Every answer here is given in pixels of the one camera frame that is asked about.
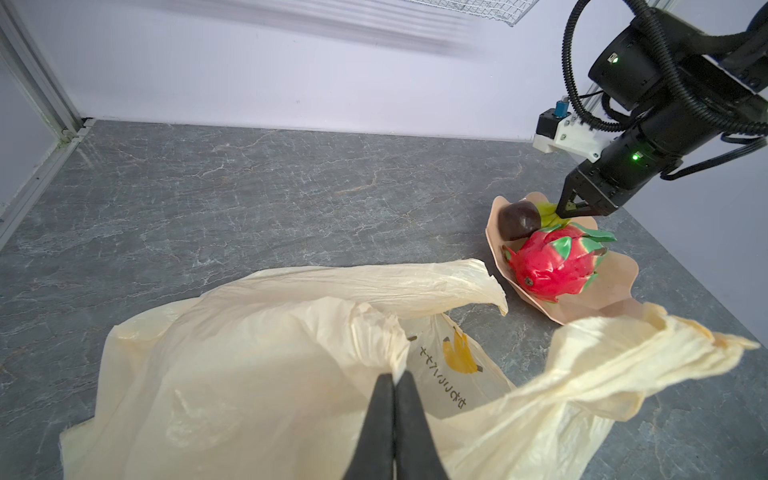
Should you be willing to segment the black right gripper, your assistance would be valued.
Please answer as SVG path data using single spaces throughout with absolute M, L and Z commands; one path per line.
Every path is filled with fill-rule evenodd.
M 737 147 L 683 167 L 683 158 L 719 135 Z M 566 177 L 556 213 L 561 218 L 608 216 L 625 205 L 651 179 L 665 181 L 709 170 L 767 146 L 764 136 L 734 137 L 694 117 L 672 102 L 643 117 L 610 142 L 595 162 L 579 164 Z

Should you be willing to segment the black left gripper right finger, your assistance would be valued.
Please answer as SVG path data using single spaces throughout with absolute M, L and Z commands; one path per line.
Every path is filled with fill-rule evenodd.
M 426 419 L 414 376 L 395 387 L 394 462 L 398 480 L 448 480 Z

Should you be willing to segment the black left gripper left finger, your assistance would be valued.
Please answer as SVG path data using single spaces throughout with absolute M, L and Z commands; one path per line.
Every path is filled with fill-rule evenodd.
M 395 386 L 391 374 L 380 375 L 371 399 L 352 460 L 344 480 L 392 480 L 394 478 Z

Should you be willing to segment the translucent banana print plastic bag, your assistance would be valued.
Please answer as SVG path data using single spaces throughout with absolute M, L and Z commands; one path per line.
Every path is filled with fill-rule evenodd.
M 647 304 L 559 328 L 515 386 L 450 319 L 505 292 L 476 259 L 263 270 L 115 326 L 68 479 L 338 479 L 377 378 L 415 377 L 452 479 L 577 479 L 646 398 L 756 343 Z

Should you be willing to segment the pink fake dragon fruit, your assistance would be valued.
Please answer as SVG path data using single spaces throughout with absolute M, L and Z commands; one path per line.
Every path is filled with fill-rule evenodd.
M 562 295 L 577 295 L 597 278 L 613 233 L 587 229 L 577 223 L 540 229 L 516 251 L 502 247 L 502 257 L 514 279 L 529 295 L 556 303 Z

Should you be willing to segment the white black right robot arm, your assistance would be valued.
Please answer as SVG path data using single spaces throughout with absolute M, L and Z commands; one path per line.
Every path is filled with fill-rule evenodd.
M 627 6 L 632 22 L 589 71 L 605 119 L 584 106 L 573 72 L 586 2 L 574 5 L 565 25 L 561 66 L 574 112 L 616 137 L 568 174 L 556 209 L 562 218 L 608 216 L 655 177 L 679 180 L 767 145 L 765 7 L 746 30 L 712 36 L 645 1 Z

